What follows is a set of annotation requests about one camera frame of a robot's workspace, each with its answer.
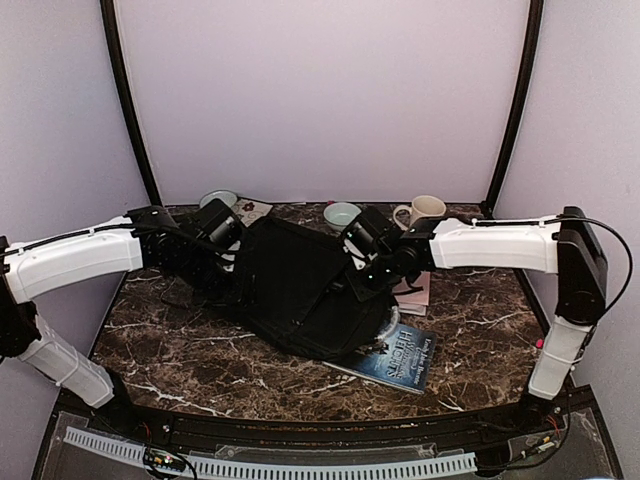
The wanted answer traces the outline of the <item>black student bag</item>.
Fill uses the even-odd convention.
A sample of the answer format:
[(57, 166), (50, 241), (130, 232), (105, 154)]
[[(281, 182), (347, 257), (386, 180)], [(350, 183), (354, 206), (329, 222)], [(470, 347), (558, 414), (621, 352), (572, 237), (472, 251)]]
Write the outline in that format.
[(242, 296), (222, 315), (285, 353), (338, 360), (374, 343), (391, 320), (391, 293), (360, 300), (355, 266), (332, 236), (266, 216), (248, 228), (242, 250)]

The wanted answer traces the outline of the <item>dark blue book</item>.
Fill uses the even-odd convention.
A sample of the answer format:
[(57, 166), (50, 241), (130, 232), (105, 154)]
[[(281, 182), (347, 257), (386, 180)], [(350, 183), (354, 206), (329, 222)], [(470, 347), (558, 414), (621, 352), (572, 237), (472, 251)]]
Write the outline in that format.
[(325, 365), (344, 374), (413, 394), (424, 394), (437, 336), (399, 324), (382, 346), (368, 353), (352, 352)]

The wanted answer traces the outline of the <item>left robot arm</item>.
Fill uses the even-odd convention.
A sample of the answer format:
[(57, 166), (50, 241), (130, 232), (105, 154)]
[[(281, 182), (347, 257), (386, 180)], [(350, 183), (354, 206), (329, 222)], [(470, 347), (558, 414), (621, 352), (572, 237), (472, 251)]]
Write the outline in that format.
[(17, 359), (71, 391), (120, 436), (141, 427), (119, 375), (59, 335), (41, 297), (100, 278), (157, 269), (225, 299), (246, 228), (220, 200), (181, 217), (160, 206), (130, 210), (84, 229), (31, 242), (1, 240), (1, 356)]

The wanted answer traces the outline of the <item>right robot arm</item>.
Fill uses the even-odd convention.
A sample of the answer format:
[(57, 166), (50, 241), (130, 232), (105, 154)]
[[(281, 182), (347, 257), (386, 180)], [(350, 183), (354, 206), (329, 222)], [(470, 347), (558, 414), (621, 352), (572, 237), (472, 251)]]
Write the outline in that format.
[(529, 395), (510, 413), (521, 434), (534, 432), (577, 364), (599, 321), (612, 308), (608, 262), (593, 231), (598, 221), (567, 206), (536, 219), (423, 217), (407, 229), (374, 207), (343, 230), (341, 241), (358, 261), (353, 285), (360, 299), (422, 272), (466, 267), (542, 272), (557, 278), (557, 304), (542, 352), (529, 378)]

